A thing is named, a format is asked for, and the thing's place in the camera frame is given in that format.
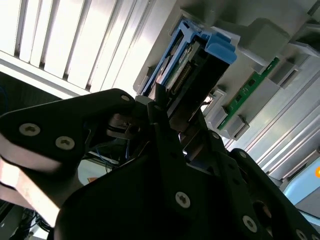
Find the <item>blue plastic latch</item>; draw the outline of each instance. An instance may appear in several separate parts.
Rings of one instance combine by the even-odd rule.
[[[204,49],[207,53],[230,65],[236,61],[236,47],[230,43],[231,39],[218,32],[211,34],[203,33],[201,37],[207,39]]]

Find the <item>orange light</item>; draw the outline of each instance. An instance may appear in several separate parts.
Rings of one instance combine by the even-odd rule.
[[[315,175],[320,178],[320,166],[316,168]]]

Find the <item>blue cable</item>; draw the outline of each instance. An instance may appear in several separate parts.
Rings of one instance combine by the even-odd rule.
[[[108,165],[111,168],[117,167],[117,165],[115,165],[114,163],[102,158],[102,156],[100,155],[100,152],[98,150],[98,148],[95,149],[96,153],[99,155],[99,158],[101,159],[101,161],[103,161],[106,165]]]
[[[126,159],[126,161],[129,161],[129,160],[130,160],[129,148],[130,148],[130,140],[128,140],[128,141],[126,142],[126,149],[125,149],[125,159]]]
[[[4,95],[4,112],[2,114],[5,114],[6,112],[8,112],[8,95],[6,90],[0,86],[0,92],[3,93]]]

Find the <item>gray plastic part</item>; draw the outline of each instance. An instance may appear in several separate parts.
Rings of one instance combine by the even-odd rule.
[[[281,181],[279,181],[278,179],[275,179],[275,178],[273,178],[273,177],[271,177],[271,176],[268,176],[268,177],[270,178],[270,180],[271,180],[278,188],[281,186],[281,184],[282,184]]]
[[[280,87],[270,79],[264,79],[248,99],[239,107],[234,116],[242,116],[250,123],[279,89]]]
[[[234,135],[232,139],[238,140],[241,136],[250,128],[249,124],[246,122],[244,118],[242,118],[244,122],[244,126]]]
[[[299,74],[299,71],[300,68],[297,65],[285,60],[270,74],[269,79],[282,89],[285,89]]]
[[[211,120],[207,120],[207,125],[209,125],[211,129],[217,129],[223,120],[228,116],[226,110],[222,106],[219,106],[215,113],[216,114],[213,115]]]
[[[236,135],[240,133],[246,122],[240,116],[234,116],[223,128],[222,132],[226,132],[231,139],[236,139]]]
[[[143,105],[147,105],[148,103],[153,101],[151,98],[148,98],[147,96],[142,96],[142,95],[135,96],[135,100],[139,103],[142,103]]]
[[[154,70],[155,70],[154,67],[148,67],[148,71],[147,71],[146,75],[144,76],[142,82],[140,84],[133,85],[134,90],[136,90],[135,88],[138,87],[138,89],[136,91],[138,94],[142,93],[142,90],[144,89],[146,82],[151,78],[152,74],[154,73]]]
[[[267,66],[290,40],[287,32],[266,18],[257,18],[247,27],[219,20],[213,28],[239,39],[238,50],[261,66]]]
[[[226,96],[226,92],[221,90],[220,88],[217,88],[217,90],[214,91],[212,95],[212,102],[207,106],[204,111],[203,115],[208,116],[209,118],[212,117],[212,115],[215,114],[215,111],[218,110],[218,106],[221,106],[223,99]]]
[[[307,23],[294,36],[290,44],[310,56],[320,58],[320,24]]]
[[[262,66],[259,63],[255,63],[252,66],[252,69],[257,73],[257,74],[262,74],[264,72],[264,70],[266,70],[267,66]]]

